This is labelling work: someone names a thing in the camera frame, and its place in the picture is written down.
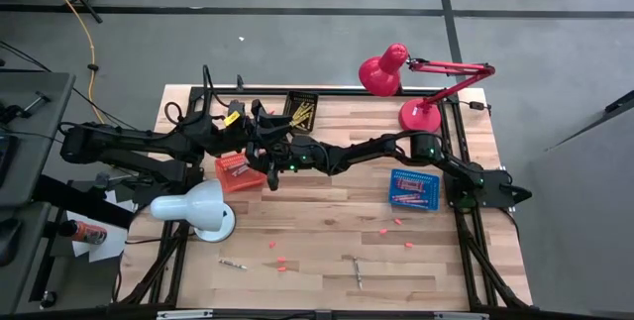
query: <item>red lamp shade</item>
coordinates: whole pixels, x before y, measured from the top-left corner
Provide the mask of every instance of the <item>red lamp shade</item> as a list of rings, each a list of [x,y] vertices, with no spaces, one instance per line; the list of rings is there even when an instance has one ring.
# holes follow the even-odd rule
[[[391,96],[400,87],[398,70],[407,60],[409,53],[403,44],[392,44],[383,56],[371,57],[359,68],[359,80],[371,94],[380,97]]]

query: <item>butcher block table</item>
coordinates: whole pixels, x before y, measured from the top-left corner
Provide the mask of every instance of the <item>butcher block table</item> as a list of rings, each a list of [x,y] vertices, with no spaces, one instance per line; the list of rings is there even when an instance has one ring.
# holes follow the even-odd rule
[[[165,133],[173,127],[162,112],[165,103],[173,101],[185,111],[190,88],[190,85],[165,87],[157,132]],[[246,103],[248,111],[251,101],[259,98],[266,110],[274,110],[275,114],[282,112],[285,100],[284,94],[220,97],[227,103],[239,99]],[[484,101],[480,88],[463,90],[459,97],[462,101]],[[397,133],[400,131],[397,112],[408,99],[320,96],[311,137],[347,146],[383,133]],[[485,168],[499,167],[488,113],[472,110],[465,104],[460,106],[472,160]],[[453,115],[449,108],[447,113],[456,153]],[[226,110],[213,101],[212,114],[226,114]],[[409,153],[408,140],[399,141],[399,145]],[[214,158],[205,157],[203,167],[207,178],[215,176]],[[332,177],[317,170],[287,171],[279,175],[278,191],[270,191],[264,185],[225,193],[225,201],[236,213],[236,230],[218,244],[190,237],[177,306],[468,310],[456,222],[446,205],[444,187],[438,212],[392,207],[387,202],[387,193],[394,168],[442,175],[434,166],[408,167],[381,158],[353,165]],[[515,228],[499,210],[482,209],[481,213],[491,262],[519,298],[531,303]],[[402,224],[396,224],[395,218]],[[160,237],[161,229],[161,221],[143,213],[134,221],[129,240]],[[382,235],[380,229],[388,231]],[[276,246],[270,248],[270,242]],[[405,248],[406,242],[414,246]],[[121,261],[123,281],[119,298],[125,297],[142,279],[156,259],[158,249],[158,242],[126,247]],[[287,271],[277,270],[278,257],[286,258]],[[353,257],[359,259],[363,290],[357,286]],[[248,270],[221,265],[218,259],[245,265]],[[481,271],[475,258],[472,260],[478,295],[485,301]],[[171,265],[163,278],[163,296],[167,293],[170,268]]]

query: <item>red lamp base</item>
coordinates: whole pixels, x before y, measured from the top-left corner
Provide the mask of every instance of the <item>red lamp base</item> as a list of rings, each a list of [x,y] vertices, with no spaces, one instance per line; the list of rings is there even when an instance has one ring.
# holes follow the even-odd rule
[[[438,106],[427,105],[425,108],[417,107],[423,102],[423,98],[407,101],[398,112],[398,123],[403,131],[427,131],[436,132],[440,127],[441,118]]]

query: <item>yellow cable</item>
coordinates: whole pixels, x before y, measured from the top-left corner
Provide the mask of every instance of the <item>yellow cable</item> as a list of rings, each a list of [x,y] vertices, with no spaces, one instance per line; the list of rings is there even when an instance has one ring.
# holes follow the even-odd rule
[[[70,2],[68,0],[63,0],[63,1],[66,2],[66,5],[68,6],[68,8],[70,8],[72,13],[74,13],[75,17],[77,17],[77,20],[79,21],[79,24],[81,24],[81,28],[83,28],[83,31],[86,33],[86,38],[88,38],[88,43],[90,44],[90,55],[91,55],[90,61],[91,61],[91,64],[95,64],[95,47],[92,44],[92,37],[90,37],[90,33],[88,32],[88,28],[86,28],[86,25],[83,23],[83,20],[81,19],[79,14],[77,14],[77,11],[72,6],[72,4],[70,4]],[[90,70],[90,83],[88,84],[88,99],[90,100],[90,102],[92,102],[92,86],[94,85],[94,83],[95,83],[95,71],[91,69]],[[103,121],[103,118],[101,117],[101,114],[95,108],[95,106],[92,106],[92,110],[95,113],[95,116],[97,116],[97,119],[99,119],[99,121],[101,123],[105,123]]]

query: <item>blue pegboard box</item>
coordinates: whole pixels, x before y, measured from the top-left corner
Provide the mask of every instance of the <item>blue pegboard box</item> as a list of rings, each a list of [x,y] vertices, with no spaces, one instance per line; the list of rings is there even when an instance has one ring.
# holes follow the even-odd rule
[[[422,181],[423,191],[416,192],[410,190],[401,190],[396,187],[396,180],[399,178],[409,179],[412,181]],[[392,201],[392,196],[395,195],[411,195],[420,194],[421,199],[427,200],[427,204],[411,204],[398,201]],[[389,182],[389,203],[395,206],[405,206],[411,208],[417,208],[427,211],[438,211],[440,198],[440,177],[436,175],[430,175],[422,172],[416,172],[411,170],[393,169],[391,180]]]

